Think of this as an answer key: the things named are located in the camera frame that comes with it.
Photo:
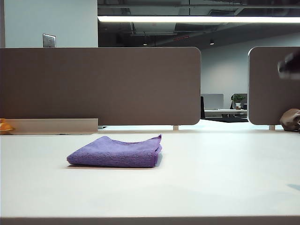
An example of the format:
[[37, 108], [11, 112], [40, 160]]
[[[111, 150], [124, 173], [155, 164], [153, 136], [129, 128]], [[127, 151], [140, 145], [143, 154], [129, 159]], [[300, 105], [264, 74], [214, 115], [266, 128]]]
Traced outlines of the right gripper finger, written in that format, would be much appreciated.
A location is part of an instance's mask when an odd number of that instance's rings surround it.
[[287, 55], [284, 61], [277, 64], [280, 79], [299, 79], [300, 78], [300, 52], [293, 52]]

